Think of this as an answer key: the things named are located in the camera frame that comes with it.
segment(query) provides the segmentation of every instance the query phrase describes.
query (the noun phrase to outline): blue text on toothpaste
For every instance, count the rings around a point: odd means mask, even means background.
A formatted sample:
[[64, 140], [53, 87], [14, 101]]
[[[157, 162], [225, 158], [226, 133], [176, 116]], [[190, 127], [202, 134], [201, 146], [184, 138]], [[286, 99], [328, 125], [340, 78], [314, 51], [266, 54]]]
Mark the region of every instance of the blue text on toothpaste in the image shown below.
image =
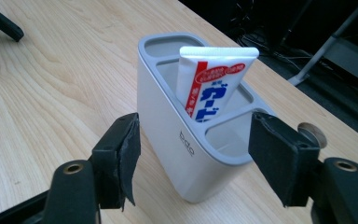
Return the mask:
[[187, 114], [191, 118], [194, 115], [198, 122], [207, 121], [218, 112], [220, 107], [214, 103], [225, 97], [228, 87], [223, 77], [238, 74], [245, 69], [245, 64], [237, 63], [231, 67], [216, 66], [209, 69], [207, 67], [207, 62], [198, 62], [186, 103]]

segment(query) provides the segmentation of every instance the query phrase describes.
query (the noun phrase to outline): light wood surface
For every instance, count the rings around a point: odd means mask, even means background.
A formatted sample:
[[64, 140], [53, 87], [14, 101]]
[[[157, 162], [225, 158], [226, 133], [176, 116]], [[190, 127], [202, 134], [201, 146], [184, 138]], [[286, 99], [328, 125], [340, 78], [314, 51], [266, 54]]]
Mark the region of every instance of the light wood surface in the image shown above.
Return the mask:
[[[16, 43], [0, 32], [0, 212], [48, 189], [56, 168], [87, 159], [115, 119], [136, 111], [143, 36], [186, 31], [236, 46], [175, 0], [0, 0], [0, 11], [25, 33]], [[358, 162], [358, 133], [263, 63], [245, 81], [293, 128], [324, 132], [321, 160]], [[254, 164], [208, 201], [185, 202], [144, 134], [133, 191], [136, 206], [103, 210], [103, 223], [311, 223], [311, 201], [283, 208]]]

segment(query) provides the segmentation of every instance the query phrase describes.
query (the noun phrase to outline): white toothpaste tube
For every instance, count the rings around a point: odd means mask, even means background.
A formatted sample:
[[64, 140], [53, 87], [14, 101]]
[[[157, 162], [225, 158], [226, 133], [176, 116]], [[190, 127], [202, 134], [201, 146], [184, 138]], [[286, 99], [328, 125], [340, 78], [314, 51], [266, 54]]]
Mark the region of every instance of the white toothpaste tube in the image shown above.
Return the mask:
[[181, 47], [176, 96], [187, 114], [218, 116], [257, 57], [256, 48]]

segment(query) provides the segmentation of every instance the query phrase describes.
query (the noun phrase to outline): floor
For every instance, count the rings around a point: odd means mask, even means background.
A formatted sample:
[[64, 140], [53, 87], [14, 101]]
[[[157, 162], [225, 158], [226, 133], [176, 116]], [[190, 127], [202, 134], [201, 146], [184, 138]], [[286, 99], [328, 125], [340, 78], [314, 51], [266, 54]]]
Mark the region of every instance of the floor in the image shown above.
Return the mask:
[[[261, 34], [241, 35], [236, 41], [242, 46], [257, 47], [259, 60], [285, 79], [295, 76], [311, 57], [307, 52], [287, 47], [271, 52]], [[358, 79], [325, 59], [309, 74], [306, 81], [297, 85], [298, 89], [358, 132]]]

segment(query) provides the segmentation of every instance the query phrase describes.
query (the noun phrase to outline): black clamp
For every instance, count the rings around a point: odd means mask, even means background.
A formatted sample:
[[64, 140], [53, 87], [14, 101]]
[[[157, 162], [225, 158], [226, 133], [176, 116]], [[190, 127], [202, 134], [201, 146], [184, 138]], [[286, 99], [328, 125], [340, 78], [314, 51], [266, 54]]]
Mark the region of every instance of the black clamp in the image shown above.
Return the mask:
[[13, 38], [16, 42], [19, 42], [24, 36], [22, 29], [2, 13], [0, 13], [0, 30]]
[[50, 189], [0, 213], [0, 224], [101, 223], [100, 209], [133, 205], [132, 177], [141, 155], [138, 113], [118, 118], [87, 161], [56, 169]]
[[306, 206], [315, 224], [358, 224], [358, 163], [318, 160], [319, 144], [280, 119], [254, 112], [249, 153], [283, 206]]

